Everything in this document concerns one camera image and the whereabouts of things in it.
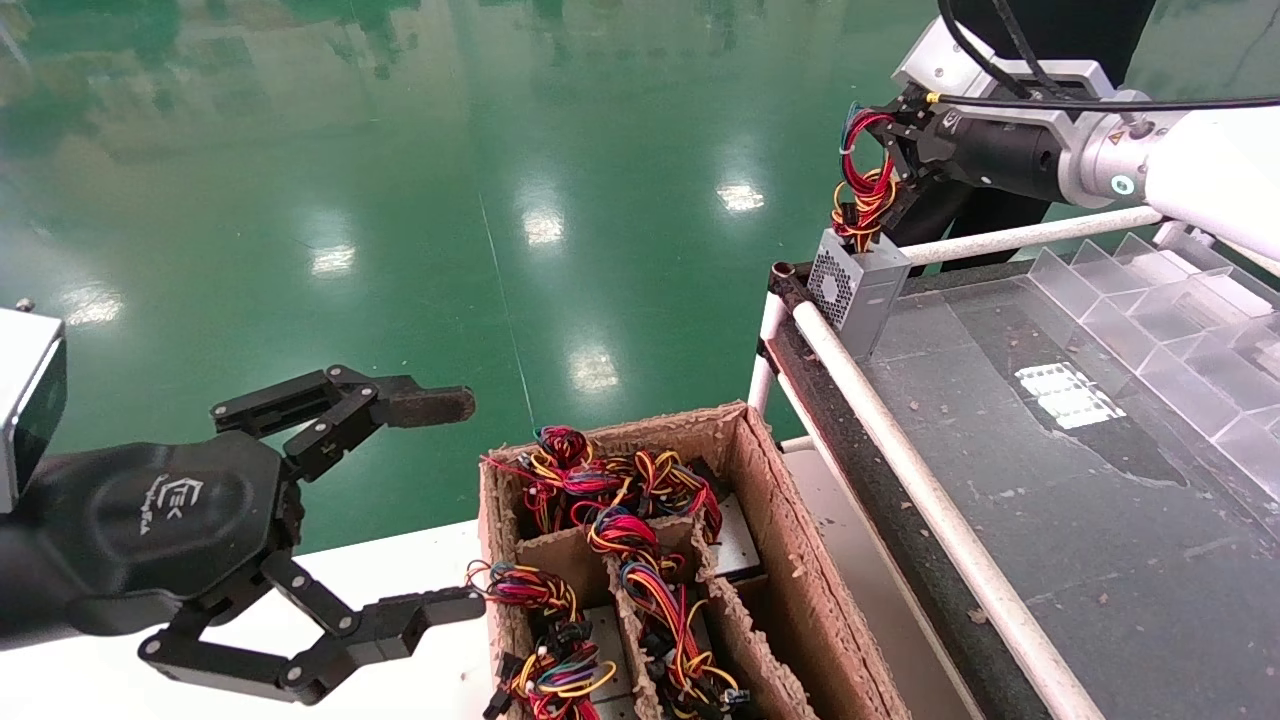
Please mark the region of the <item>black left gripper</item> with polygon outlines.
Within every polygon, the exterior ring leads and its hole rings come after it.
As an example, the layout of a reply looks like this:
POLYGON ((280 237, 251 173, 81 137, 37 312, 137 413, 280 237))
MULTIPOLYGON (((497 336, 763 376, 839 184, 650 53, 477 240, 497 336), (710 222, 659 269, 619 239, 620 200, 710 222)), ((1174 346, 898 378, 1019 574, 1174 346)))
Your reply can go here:
POLYGON ((211 439, 46 459, 3 516, 3 639, 169 623, 138 647, 163 676, 316 705, 361 667, 411 657, 429 629, 481 618, 486 602, 451 587, 352 609, 289 555, 271 555, 300 542, 296 482, 316 480, 383 427, 449 425, 475 410, 467 386, 334 365, 215 404, 225 434, 211 439), (291 428, 283 456, 257 441, 291 428), (308 648, 284 657, 204 641, 269 591, 320 629, 308 648))

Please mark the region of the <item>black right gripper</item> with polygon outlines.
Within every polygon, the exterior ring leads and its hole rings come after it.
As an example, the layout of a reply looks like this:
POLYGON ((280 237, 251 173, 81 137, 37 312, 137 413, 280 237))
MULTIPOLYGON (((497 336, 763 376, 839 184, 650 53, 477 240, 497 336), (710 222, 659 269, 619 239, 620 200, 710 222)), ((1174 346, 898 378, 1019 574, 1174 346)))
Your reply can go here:
POLYGON ((890 195, 881 228, 947 228, 946 183, 1001 190, 1019 197, 1062 202, 1062 143, 1050 128, 934 110, 928 94, 900 94, 882 106, 883 133, 905 138, 905 159, 891 160, 890 195))

